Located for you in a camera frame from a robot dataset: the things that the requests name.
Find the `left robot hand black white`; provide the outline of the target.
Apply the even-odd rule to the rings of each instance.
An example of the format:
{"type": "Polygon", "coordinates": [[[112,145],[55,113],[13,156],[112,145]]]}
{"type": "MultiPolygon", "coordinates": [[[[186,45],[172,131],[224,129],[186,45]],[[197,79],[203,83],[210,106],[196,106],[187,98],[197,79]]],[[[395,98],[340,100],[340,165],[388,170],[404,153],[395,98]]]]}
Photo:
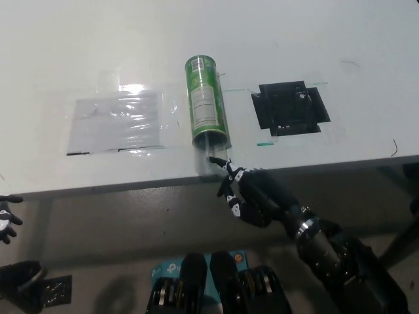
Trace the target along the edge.
{"type": "Polygon", "coordinates": [[[23,198],[17,195],[1,196],[1,242],[10,244],[10,239],[16,237],[17,233],[13,225],[21,226],[23,221],[17,217],[9,208],[10,203],[22,203],[23,198]]]}

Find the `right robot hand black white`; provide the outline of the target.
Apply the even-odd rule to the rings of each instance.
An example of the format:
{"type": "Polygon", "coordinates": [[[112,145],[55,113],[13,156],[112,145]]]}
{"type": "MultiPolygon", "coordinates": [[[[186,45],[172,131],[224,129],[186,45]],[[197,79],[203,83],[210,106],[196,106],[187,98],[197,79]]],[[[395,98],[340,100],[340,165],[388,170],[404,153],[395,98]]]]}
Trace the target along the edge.
{"type": "Polygon", "coordinates": [[[231,160],[209,157],[227,172],[217,195],[223,196],[235,217],[260,228],[273,220],[283,224],[289,237],[296,237],[311,224],[314,215],[264,169],[238,167],[231,160]]]}

